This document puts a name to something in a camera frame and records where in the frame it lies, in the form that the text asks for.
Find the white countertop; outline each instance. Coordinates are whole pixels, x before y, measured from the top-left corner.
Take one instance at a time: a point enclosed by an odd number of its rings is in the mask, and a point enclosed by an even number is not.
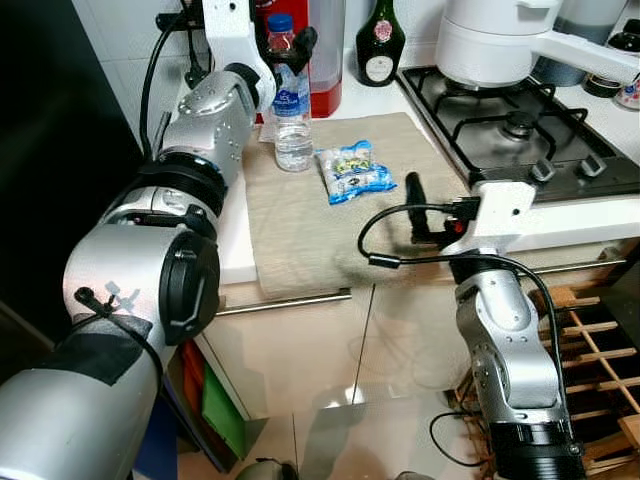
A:
[[[181,95],[184,93],[185,88],[181,89]],[[640,113],[623,110],[612,100],[588,95],[579,86],[558,88],[557,97],[567,107],[587,108],[587,123],[640,165]],[[331,120],[396,112],[407,113],[437,147],[396,82],[382,88],[365,87],[345,65],[342,103]],[[531,215],[527,231],[511,251],[640,237],[640,195],[544,204],[534,206]],[[229,190],[218,230],[221,283],[257,280],[242,171]]]

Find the white appliance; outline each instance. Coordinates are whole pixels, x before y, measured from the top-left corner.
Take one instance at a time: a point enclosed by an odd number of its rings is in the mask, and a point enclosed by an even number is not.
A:
[[[449,0],[436,64],[451,80],[495,88],[525,79],[542,55],[633,83],[640,74],[637,58],[552,30],[561,6],[562,0]]]

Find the green folder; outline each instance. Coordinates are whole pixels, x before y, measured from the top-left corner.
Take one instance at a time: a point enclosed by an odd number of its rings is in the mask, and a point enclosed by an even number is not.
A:
[[[244,420],[209,365],[204,370],[202,416],[238,458],[247,457]]]

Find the blue snack package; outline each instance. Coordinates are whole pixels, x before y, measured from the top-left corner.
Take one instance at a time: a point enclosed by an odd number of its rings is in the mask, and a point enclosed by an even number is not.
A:
[[[315,151],[329,193],[329,204],[351,200],[367,192],[386,192],[397,185],[391,172],[376,163],[373,147],[361,140],[350,147],[328,148]]]

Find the cabinet handle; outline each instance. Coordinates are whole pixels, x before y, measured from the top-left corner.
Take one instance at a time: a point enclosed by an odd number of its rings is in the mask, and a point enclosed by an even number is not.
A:
[[[580,270],[591,270],[593,268],[613,267],[615,265],[623,265],[627,263],[624,258],[605,258],[604,260],[594,260],[592,262],[569,263],[566,265],[556,265],[553,267],[532,268],[534,273],[538,275],[547,275],[549,273],[566,273],[578,272]]]
[[[337,293],[328,295],[316,295],[313,297],[293,298],[289,300],[278,300],[275,302],[256,303],[253,305],[244,305],[241,307],[228,307],[220,310],[216,317],[226,317],[229,315],[239,315],[241,313],[265,312],[268,310],[277,310],[279,308],[301,307],[303,305],[316,305],[320,303],[339,302],[342,300],[351,300],[350,288],[341,288]]]

